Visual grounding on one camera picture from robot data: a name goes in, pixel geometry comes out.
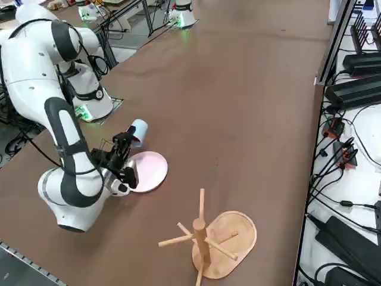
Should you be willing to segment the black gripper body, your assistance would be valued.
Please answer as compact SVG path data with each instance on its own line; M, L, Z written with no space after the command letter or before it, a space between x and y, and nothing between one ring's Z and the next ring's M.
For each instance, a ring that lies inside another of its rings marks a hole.
M108 169L116 178L130 188L136 188L139 183L137 165L134 159L120 158L117 155L118 142L110 151L93 148L90 152L95 164L99 167Z

